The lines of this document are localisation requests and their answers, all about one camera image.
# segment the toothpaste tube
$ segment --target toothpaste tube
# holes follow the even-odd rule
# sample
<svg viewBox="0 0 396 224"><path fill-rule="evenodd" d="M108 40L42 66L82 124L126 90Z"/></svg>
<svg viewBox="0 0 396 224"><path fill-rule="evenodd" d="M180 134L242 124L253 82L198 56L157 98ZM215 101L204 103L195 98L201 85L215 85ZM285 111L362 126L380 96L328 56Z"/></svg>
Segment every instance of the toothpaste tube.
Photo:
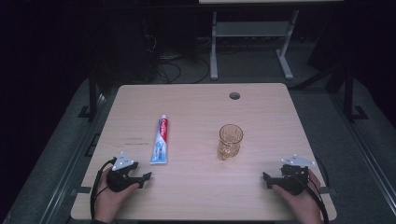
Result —
<svg viewBox="0 0 396 224"><path fill-rule="evenodd" d="M167 163L167 153L166 153L166 135L168 131L168 119L163 115L159 122L157 128L157 135L155 137L154 150L152 151L152 156L150 163Z"/></svg>

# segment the cable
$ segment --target cable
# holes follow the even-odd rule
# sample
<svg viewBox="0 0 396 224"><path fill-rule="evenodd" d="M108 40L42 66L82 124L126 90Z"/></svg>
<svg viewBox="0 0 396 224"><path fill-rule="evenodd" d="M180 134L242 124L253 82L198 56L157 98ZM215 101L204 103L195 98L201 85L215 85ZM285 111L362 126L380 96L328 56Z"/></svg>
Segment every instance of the cable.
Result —
<svg viewBox="0 0 396 224"><path fill-rule="evenodd" d="M306 185L305 183L303 183L299 178L297 178L297 176L295 175L291 175L294 179L296 179L304 188L305 190L309 193L309 195L311 195L311 197L315 200L315 202L317 203L322 215L323 215L323 223L324 224L329 224L329 216L327 214L327 210L326 210L326 206L324 205L323 200L321 199L320 193L318 193L318 195L311 189L309 188L308 185Z"/></svg>
<svg viewBox="0 0 396 224"><path fill-rule="evenodd" d="M202 40L198 40L198 42L199 41L205 41L205 42L203 44L198 43L197 51L201 51L203 49L207 49L207 48L211 47L211 44L212 44L211 38L208 37L208 38L204 38Z"/></svg>
<svg viewBox="0 0 396 224"><path fill-rule="evenodd" d="M177 68L178 70L178 74L175 78L173 78L172 80L170 80L169 76L166 74L165 69L164 69L164 65L168 64L168 65L173 65L175 68ZM174 82L176 79L178 79L181 75L181 68L179 66L177 66L174 63L161 63L159 64L159 69L157 71L158 75L160 76L160 79L165 83L165 84L172 84L172 82Z"/></svg>
<svg viewBox="0 0 396 224"><path fill-rule="evenodd" d="M72 216L69 216L69 218L66 220L64 224L68 224L70 222L70 219L72 219Z"/></svg>
<svg viewBox="0 0 396 224"><path fill-rule="evenodd" d="M107 165L109 164L114 164L116 162L117 158L113 158L113 160L111 161L107 161L102 168L98 171L98 174L96 175L95 181L93 182L93 186L92 186L92 191L91 191L91 198L90 198L90 206L91 206L91 218L93 219L95 216L95 201L96 201L96 197L102 193L103 190L105 190L106 188L102 189L99 193L97 192L98 190L98 184L99 184L99 180L102 176L102 172L103 170L106 168Z"/></svg>
<svg viewBox="0 0 396 224"><path fill-rule="evenodd" d="M308 180L314 185L315 189L317 190L317 193L318 193L318 196L319 196L320 200L323 202L323 199L321 198L318 186L314 183L314 181L312 181L311 178L308 178Z"/></svg>
<svg viewBox="0 0 396 224"><path fill-rule="evenodd" d="M160 56L160 59L163 60L164 63L172 62L174 60L180 59L183 56L181 54L173 54L169 56Z"/></svg>
<svg viewBox="0 0 396 224"><path fill-rule="evenodd" d="M209 65L209 63L207 63L207 61L205 61L205 60L202 59L202 58L197 57L197 59L200 60L200 61L202 61L202 62L204 62L204 63L206 64L207 70L206 70L206 73L205 73L205 75L204 75L203 77L201 77L200 79L198 79L198 80L192 82L192 84L197 84L197 83L201 82L202 80L204 80L205 78L207 78L207 76L209 76L209 72L210 72L210 65Z"/></svg>
<svg viewBox="0 0 396 224"><path fill-rule="evenodd" d="M155 36L153 36L153 35L145 35L145 37L150 37L151 39L154 40L154 44L151 47L151 49L147 49L149 52L152 53L155 50L155 47L157 47L157 38L155 38Z"/></svg>
<svg viewBox="0 0 396 224"><path fill-rule="evenodd" d="M321 166L321 168L322 168L322 170L324 172L325 184L326 184L327 188L330 188L329 175L327 173L326 167L323 165L323 162L317 156L314 155L314 157L315 157L315 160L317 160L317 162L319 163L319 165Z"/></svg>
<svg viewBox="0 0 396 224"><path fill-rule="evenodd" d="M231 39L224 39L222 42L218 43L218 50L217 52L220 54L236 54L243 51L243 48L239 44L235 44Z"/></svg>

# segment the wooden table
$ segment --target wooden table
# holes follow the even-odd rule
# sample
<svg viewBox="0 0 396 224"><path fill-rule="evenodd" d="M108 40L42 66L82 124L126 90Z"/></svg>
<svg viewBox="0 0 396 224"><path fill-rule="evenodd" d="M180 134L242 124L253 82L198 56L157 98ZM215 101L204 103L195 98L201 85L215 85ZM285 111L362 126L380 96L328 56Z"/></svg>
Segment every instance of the wooden table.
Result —
<svg viewBox="0 0 396 224"><path fill-rule="evenodd" d="M240 98L231 99L232 92ZM162 114L169 118L168 163L151 165ZM244 138L239 153L221 161L219 129L228 123ZM280 177L280 160L293 154L314 160L286 86L275 83L123 86L81 186L91 187L97 170L121 151L139 161L134 176L152 172L118 214L136 220L294 219L262 172ZM324 186L319 169L313 172ZM334 219L329 194L322 198ZM78 194L71 215L90 219L90 194Z"/></svg>

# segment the hand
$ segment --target hand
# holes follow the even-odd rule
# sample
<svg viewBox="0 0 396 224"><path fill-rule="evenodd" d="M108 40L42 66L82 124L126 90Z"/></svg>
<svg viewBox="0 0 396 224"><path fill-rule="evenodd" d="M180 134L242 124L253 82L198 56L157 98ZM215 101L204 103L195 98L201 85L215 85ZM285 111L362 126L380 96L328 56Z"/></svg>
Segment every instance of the hand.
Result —
<svg viewBox="0 0 396 224"><path fill-rule="evenodd" d="M94 218L105 223L110 223L113 220L125 199L139 188L139 184L134 183L123 191L114 192L108 188L106 182L106 177L109 171L110 168L106 169L100 177L97 190L99 195L95 202Z"/></svg>
<svg viewBox="0 0 396 224"><path fill-rule="evenodd" d="M311 170L308 170L308 174L309 178L315 183L317 188L320 188L320 182L314 173L312 173ZM318 191L312 182L308 181L308 187L318 195ZM295 196L277 185L273 185L273 190L288 203L297 220L301 224L322 223L320 219L320 209L315 200L306 190Z"/></svg>

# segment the dark background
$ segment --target dark background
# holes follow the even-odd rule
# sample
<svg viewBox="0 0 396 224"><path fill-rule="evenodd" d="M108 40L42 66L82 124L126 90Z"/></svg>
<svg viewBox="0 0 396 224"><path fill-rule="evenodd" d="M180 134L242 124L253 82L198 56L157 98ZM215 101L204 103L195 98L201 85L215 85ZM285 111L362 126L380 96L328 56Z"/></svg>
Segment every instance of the dark background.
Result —
<svg viewBox="0 0 396 224"><path fill-rule="evenodd" d="M346 2L334 12L302 8L293 39L318 40L310 63L319 70L351 53L353 75L396 125L396 6ZM1 221L84 79L95 73L102 91L149 83L156 59L145 49L148 30L163 46L189 54L197 36L210 36L211 13L204 10L154 11L147 17L147 12L87 11L61 0L6 0L0 10Z"/></svg>

